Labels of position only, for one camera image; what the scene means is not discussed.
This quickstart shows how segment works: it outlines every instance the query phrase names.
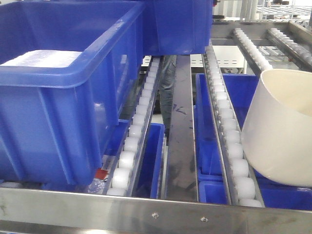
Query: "person's leg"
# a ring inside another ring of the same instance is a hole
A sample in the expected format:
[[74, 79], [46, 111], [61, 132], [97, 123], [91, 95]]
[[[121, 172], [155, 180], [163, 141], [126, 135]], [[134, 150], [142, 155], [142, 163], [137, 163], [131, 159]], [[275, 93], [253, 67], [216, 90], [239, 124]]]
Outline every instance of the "person's leg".
[[176, 55], [164, 57], [164, 63], [160, 74], [160, 110], [165, 125], [165, 134], [169, 137], [172, 100], [176, 73]]

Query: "blue container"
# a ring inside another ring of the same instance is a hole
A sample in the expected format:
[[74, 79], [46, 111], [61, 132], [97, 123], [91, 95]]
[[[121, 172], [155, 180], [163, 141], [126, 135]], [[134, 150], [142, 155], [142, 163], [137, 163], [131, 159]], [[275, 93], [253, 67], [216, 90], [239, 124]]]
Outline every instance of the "blue container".
[[150, 126], [136, 196], [157, 198], [164, 131], [163, 124], [152, 123]]
[[202, 54], [209, 43], [213, 0], [144, 0], [145, 55]]
[[242, 128], [259, 79], [245, 74], [223, 74], [223, 78]]
[[[223, 77], [237, 120], [242, 127], [258, 84], [258, 78], [241, 74], [223, 74]], [[220, 176], [222, 171], [204, 74], [196, 75], [196, 94], [195, 115], [198, 122], [195, 125], [195, 134], [199, 166], [198, 180], [211, 180], [211, 175]], [[256, 174], [257, 177], [263, 177], [261, 174]]]
[[140, 2], [0, 6], [0, 63], [33, 50], [82, 51], [65, 68], [0, 67], [1, 179], [92, 181], [137, 77], [143, 8]]
[[219, 181], [221, 172], [215, 129], [210, 109], [206, 79], [196, 75], [195, 136], [198, 180]]
[[[268, 208], [312, 210], [311, 189], [272, 184], [260, 184], [259, 186], [265, 206]], [[200, 182], [199, 201], [227, 204], [223, 182]]]

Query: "bolt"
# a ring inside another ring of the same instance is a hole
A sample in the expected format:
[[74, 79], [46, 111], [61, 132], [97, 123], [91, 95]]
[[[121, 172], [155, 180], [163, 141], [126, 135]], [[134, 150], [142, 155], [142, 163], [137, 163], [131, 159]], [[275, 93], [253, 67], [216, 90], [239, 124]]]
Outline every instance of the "bolt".
[[202, 217], [202, 218], [200, 219], [200, 221], [202, 221], [202, 222], [208, 222], [209, 219], [207, 219], [206, 217]]
[[155, 218], [155, 219], [159, 218], [159, 214], [157, 212], [154, 212], [154, 213], [152, 213], [152, 217]]

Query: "white plastic container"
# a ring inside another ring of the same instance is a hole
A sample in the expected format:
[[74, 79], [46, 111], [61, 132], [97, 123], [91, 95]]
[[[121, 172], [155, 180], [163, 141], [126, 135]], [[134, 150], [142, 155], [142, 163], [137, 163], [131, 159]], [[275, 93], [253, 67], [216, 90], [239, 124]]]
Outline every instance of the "white plastic container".
[[312, 186], [312, 73], [261, 74], [242, 129], [249, 163], [279, 183]]

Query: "metal surface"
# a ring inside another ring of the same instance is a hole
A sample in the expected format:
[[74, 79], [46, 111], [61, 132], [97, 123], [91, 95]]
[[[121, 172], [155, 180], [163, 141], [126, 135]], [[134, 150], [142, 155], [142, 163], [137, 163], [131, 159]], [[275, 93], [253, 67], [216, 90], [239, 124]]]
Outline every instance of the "metal surface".
[[166, 199], [198, 201], [191, 60], [177, 56]]
[[288, 34], [295, 40], [295, 42], [312, 46], [312, 32], [307, 28], [302, 27], [301, 25], [289, 22], [288, 24], [288, 32], [281, 30], [282, 32]]
[[[312, 232], [312, 212], [131, 197], [1, 188], [0, 207], [2, 220], [0, 231], [12, 233], [307, 234]], [[153, 213], [158, 213], [159, 218], [153, 218]], [[202, 217], [206, 217], [209, 221], [202, 222]]]
[[270, 30], [268, 30], [268, 38], [278, 49], [288, 56], [288, 58], [292, 59], [293, 63], [296, 64], [302, 71], [312, 72], [312, 64], [308, 63], [306, 59], [275, 36]]
[[213, 45], [236, 45], [233, 41], [233, 30], [241, 28], [257, 46], [271, 46], [266, 32], [270, 28], [288, 31], [289, 23], [281, 21], [215, 21], [212, 26], [211, 41]]

